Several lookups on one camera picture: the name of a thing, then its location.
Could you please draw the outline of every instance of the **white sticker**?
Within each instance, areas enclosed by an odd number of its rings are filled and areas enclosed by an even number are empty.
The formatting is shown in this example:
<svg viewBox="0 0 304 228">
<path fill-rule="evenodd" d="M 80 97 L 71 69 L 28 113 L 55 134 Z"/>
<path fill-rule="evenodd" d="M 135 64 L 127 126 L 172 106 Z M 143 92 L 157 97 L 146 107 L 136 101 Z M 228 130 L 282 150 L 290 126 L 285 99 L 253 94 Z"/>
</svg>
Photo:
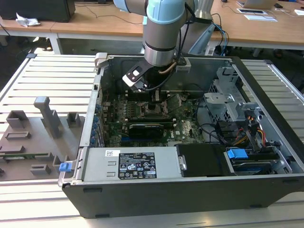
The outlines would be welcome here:
<svg viewBox="0 0 304 228">
<path fill-rule="evenodd" d="M 5 160 L 23 160 L 25 159 L 24 157 L 8 157 L 8 158 L 5 158 Z"/>
<path fill-rule="evenodd" d="M 120 151 L 105 151 L 105 157 L 118 157 L 120 154 Z"/>
</svg>

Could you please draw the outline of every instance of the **tissue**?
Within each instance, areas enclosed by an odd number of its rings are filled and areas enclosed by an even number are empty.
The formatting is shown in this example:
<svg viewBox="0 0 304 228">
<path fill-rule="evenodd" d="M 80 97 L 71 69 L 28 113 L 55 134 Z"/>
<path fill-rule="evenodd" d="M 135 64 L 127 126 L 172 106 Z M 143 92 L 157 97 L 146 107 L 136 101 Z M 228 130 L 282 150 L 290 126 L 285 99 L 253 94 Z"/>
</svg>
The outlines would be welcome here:
<svg viewBox="0 0 304 228">
<path fill-rule="evenodd" d="M 40 23 L 38 22 L 38 20 L 36 18 L 24 18 L 22 16 L 19 16 L 17 13 L 17 23 L 24 26 L 24 27 L 28 27 L 28 26 L 34 26 L 34 25 L 40 25 Z"/>
</svg>

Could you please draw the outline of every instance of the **black box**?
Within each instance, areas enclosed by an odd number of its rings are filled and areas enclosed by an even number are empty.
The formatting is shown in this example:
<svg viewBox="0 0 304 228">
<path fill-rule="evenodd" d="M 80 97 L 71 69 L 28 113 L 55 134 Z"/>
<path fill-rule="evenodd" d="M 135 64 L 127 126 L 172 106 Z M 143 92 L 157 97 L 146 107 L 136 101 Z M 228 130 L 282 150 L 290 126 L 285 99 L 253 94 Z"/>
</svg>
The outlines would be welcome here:
<svg viewBox="0 0 304 228">
<path fill-rule="evenodd" d="M 2 19 L 25 18 L 69 22 L 75 12 L 73 0 L 0 0 Z"/>
</svg>

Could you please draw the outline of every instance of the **warning label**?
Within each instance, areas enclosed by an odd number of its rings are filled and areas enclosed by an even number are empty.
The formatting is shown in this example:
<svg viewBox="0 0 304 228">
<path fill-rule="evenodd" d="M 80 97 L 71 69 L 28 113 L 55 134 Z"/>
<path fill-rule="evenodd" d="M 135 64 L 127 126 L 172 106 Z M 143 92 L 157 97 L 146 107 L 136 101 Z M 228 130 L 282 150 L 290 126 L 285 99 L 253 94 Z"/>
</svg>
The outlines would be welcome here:
<svg viewBox="0 0 304 228">
<path fill-rule="evenodd" d="M 154 153 L 120 153 L 118 177 L 122 180 L 156 178 Z"/>
</svg>

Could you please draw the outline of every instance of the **floor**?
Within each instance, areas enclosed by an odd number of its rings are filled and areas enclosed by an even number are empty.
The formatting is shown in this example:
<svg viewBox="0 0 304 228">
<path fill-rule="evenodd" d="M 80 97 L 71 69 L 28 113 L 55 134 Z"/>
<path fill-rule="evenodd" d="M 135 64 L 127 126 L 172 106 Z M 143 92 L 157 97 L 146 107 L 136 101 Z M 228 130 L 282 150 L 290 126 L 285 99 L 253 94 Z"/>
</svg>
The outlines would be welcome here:
<svg viewBox="0 0 304 228">
<path fill-rule="evenodd" d="M 141 42 L 80 39 L 61 39 L 61 44 L 64 54 L 70 55 L 95 55 L 97 52 L 136 55 L 142 47 Z M 0 46 L 0 89 L 6 85 L 31 48 L 47 46 L 48 41 L 33 44 L 32 40 L 20 37 L 10 37 L 7 47 Z M 233 48 L 230 55 L 241 59 L 269 59 L 297 88 L 304 83 L 304 58 L 301 52 L 283 51 L 282 58 L 278 59 L 274 57 L 272 49 L 264 49 L 255 58 L 251 48 Z"/>
</svg>

